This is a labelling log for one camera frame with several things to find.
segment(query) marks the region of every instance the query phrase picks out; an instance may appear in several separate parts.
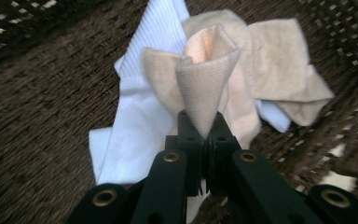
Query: fabric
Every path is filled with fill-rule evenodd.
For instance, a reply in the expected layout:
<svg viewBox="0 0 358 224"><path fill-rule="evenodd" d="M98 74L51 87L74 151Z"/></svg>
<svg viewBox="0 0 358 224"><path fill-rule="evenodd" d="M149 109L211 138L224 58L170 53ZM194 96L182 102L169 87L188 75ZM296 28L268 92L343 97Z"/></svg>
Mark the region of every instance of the fabric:
<svg viewBox="0 0 358 224"><path fill-rule="evenodd" d="M268 100L256 100L257 112L261 119L268 122L280 133L289 129L290 117L281 108Z"/></svg>
<svg viewBox="0 0 358 224"><path fill-rule="evenodd" d="M260 121L255 100L246 86L248 68L243 67L243 61L239 63L239 58L247 54L234 45L222 26L211 26L192 35L184 54L145 50L145 72L161 101L173 115L185 108L203 137L221 109L240 145L248 148ZM222 97L225 90L228 98Z"/></svg>
<svg viewBox="0 0 358 224"><path fill-rule="evenodd" d="M126 54L115 64L120 101L108 144L95 144L98 139L92 138L98 131L89 135L97 184L136 183L147 176L174 119L145 79L141 50L152 47L182 52L186 36L181 20L187 17L184 1L151 0ZM145 131L151 127L153 132ZM103 158L103 163L94 158Z"/></svg>
<svg viewBox="0 0 358 224"><path fill-rule="evenodd" d="M333 185L341 189L345 189L347 192L352 192L356 186L356 178L347 175L339 175L336 172L329 171L319 185Z"/></svg>
<svg viewBox="0 0 358 224"><path fill-rule="evenodd" d="M298 125L308 126L334 94L315 67L297 20L249 26L254 45L253 93L275 102Z"/></svg>

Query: woven wicker surface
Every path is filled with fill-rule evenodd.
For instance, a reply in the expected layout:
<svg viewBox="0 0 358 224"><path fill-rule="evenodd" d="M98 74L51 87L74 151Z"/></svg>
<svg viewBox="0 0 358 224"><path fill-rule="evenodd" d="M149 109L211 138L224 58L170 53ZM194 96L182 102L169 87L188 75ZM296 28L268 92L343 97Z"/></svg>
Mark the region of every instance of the woven wicker surface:
<svg viewBox="0 0 358 224"><path fill-rule="evenodd" d="M109 1L93 10L77 3L81 10L65 3L61 11L28 21L32 27L49 22L51 32L33 35L30 44L23 38L12 44L10 35L5 44L13 47L0 48L0 223L63 223L94 185L88 131L112 125L119 97L112 65L125 52L146 1ZM294 188L307 192L332 170L356 176L358 196L358 1L187 4L193 15L230 8L248 23L299 19L311 62L336 97L309 127L293 124L280 134L264 125L251 148ZM60 17L68 7L81 16ZM13 52L22 42L26 50ZM328 153L340 144L342 157ZM221 201L208 199L195 222L230 223Z"/></svg>
<svg viewBox="0 0 358 224"><path fill-rule="evenodd" d="M73 24L103 0L0 1L0 62L22 55L58 27Z"/></svg>

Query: folded cloth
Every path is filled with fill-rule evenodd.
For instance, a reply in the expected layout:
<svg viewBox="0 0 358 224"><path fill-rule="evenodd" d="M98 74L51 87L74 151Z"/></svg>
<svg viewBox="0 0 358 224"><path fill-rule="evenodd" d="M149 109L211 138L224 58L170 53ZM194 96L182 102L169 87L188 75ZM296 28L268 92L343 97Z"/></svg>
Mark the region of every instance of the folded cloth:
<svg viewBox="0 0 358 224"><path fill-rule="evenodd" d="M130 184L147 176L175 118L147 82L141 50L151 47L181 53L186 43L181 21L187 17L183 0L151 0L147 4L126 54L115 64L120 101L109 140L104 142L109 130L89 133L97 184Z"/></svg>
<svg viewBox="0 0 358 224"><path fill-rule="evenodd" d="M144 58L145 73L161 101L174 116L186 109L205 138L218 109L226 110L225 86L239 58L222 27L191 36L185 55L146 49Z"/></svg>
<svg viewBox="0 0 358 224"><path fill-rule="evenodd" d="M248 77L253 72L253 63L252 40L246 24L232 12L223 10L191 17L184 22L184 28L189 37L184 55L145 50L147 77L158 97L173 114L183 108L171 107L172 101L183 101L202 136L205 137L210 131L219 107L241 147L249 148L251 140L259 132L260 120L255 109L255 99L248 87L252 81ZM216 82L223 83L227 77L227 84L219 88L213 86ZM225 87L228 92L227 106L217 106L225 103L222 103L221 97ZM206 100L201 99L214 104L205 106Z"/></svg>

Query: grommet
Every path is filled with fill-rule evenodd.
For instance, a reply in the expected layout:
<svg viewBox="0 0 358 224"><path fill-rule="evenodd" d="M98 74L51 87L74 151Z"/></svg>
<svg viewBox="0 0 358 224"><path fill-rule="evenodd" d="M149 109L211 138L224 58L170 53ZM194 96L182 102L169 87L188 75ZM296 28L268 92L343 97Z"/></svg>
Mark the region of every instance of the grommet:
<svg viewBox="0 0 358 224"><path fill-rule="evenodd" d="M257 156L250 152L243 152L240 154L240 158L243 161L254 162L254 161L256 161Z"/></svg>
<svg viewBox="0 0 358 224"><path fill-rule="evenodd" d="M179 161L179 155L174 152L169 152L169 153L164 154L162 159L165 161L168 161L168 162Z"/></svg>
<svg viewBox="0 0 358 224"><path fill-rule="evenodd" d="M350 200L338 191L332 189L324 189L322 190L321 195L325 201L336 207L346 208L351 205Z"/></svg>
<svg viewBox="0 0 358 224"><path fill-rule="evenodd" d="M104 189L92 198L95 206L104 207L113 203L117 198L117 192L114 189Z"/></svg>

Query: cloth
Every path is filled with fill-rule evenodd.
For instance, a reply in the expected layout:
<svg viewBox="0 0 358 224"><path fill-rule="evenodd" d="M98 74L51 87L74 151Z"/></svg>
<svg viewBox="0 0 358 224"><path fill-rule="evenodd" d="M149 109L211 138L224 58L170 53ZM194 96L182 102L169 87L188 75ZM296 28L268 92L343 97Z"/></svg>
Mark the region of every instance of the cloth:
<svg viewBox="0 0 358 224"><path fill-rule="evenodd" d="M185 21L187 36L199 29L222 24L227 35L236 46L253 46L246 62L247 76L252 95L256 99L269 100L277 104L275 111L283 110L298 125L308 126L315 121L319 111L334 94L323 79L309 64L308 47L298 22L292 20L273 20L256 22L248 26L230 10L218 10L191 17ZM251 43L245 42L246 33L251 34ZM264 118L275 123L274 114L266 111ZM279 116L282 123L287 119Z"/></svg>
<svg viewBox="0 0 358 224"><path fill-rule="evenodd" d="M103 137L98 136L99 131L89 133L98 185L136 183L147 176L175 119L150 88L141 51L151 47L182 52L186 35L181 20L187 17L184 1L151 0L126 54L115 64L120 76L120 101L108 143L100 141L108 130L102 131Z"/></svg>
<svg viewBox="0 0 358 224"><path fill-rule="evenodd" d="M310 64L297 20L261 21L249 31L255 50L254 97L275 102L298 125L311 125L334 93Z"/></svg>
<svg viewBox="0 0 358 224"><path fill-rule="evenodd" d="M208 135L219 110L241 147L249 148L260 121L246 83L248 52L237 48L222 26L210 26L188 39L184 55L146 49L145 73L169 111L186 109L201 136Z"/></svg>
<svg viewBox="0 0 358 224"><path fill-rule="evenodd" d="M268 100L255 101L258 115L261 119L268 122L280 133L286 133L289 129L291 120L290 117L279 108L278 105Z"/></svg>

